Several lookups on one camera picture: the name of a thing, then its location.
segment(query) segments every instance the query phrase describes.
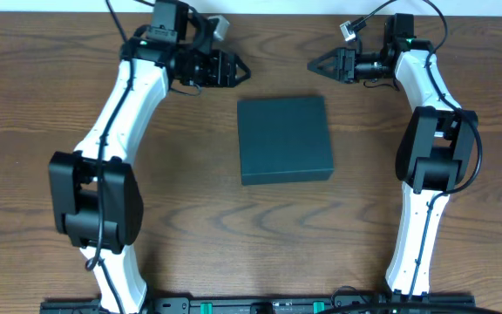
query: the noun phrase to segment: green connector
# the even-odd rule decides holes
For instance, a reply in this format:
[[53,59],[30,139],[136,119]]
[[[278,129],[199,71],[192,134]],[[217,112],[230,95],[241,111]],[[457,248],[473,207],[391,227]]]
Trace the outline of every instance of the green connector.
[[313,313],[318,313],[324,311],[324,302],[317,301],[313,302]]
[[200,314],[213,314],[213,304],[200,304]]

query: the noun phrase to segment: white background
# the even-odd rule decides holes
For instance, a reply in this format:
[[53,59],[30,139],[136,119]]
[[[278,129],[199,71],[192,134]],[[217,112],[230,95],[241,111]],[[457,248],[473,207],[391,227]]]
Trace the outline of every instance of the white background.
[[[111,0],[119,12],[149,12],[133,0]],[[366,14],[386,0],[186,0],[202,13]],[[433,0],[446,16],[502,16],[502,0]],[[106,11],[104,0],[0,0],[0,11]],[[398,0],[380,14],[434,15],[421,0]]]

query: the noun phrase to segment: black cover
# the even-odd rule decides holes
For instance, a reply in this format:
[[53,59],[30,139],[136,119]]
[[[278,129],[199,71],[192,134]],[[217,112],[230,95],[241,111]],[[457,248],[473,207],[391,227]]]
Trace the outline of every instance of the black cover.
[[323,97],[242,100],[243,185],[327,180],[334,171]]

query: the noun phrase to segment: tabletop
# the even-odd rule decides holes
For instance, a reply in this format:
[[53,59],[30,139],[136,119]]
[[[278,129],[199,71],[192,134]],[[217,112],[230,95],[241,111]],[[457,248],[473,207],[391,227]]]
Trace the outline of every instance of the tabletop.
[[[148,14],[119,14],[131,33]],[[343,16],[227,16],[221,47],[253,77],[199,97],[169,94],[134,165],[145,202],[135,243],[145,280],[195,297],[328,295],[384,277],[402,207],[394,162],[410,120],[403,92],[341,85],[307,63],[343,46]],[[438,52],[455,100],[479,116],[481,175],[453,195],[431,261],[431,291],[471,292],[502,311],[502,18],[451,17]],[[362,31],[382,46],[384,17]],[[416,34],[443,36],[436,17]],[[0,13],[0,312],[46,298],[92,298],[84,259],[55,229],[48,162],[70,152],[112,90],[121,38],[104,13]],[[321,95],[335,172],[329,181],[243,187],[236,103]]]

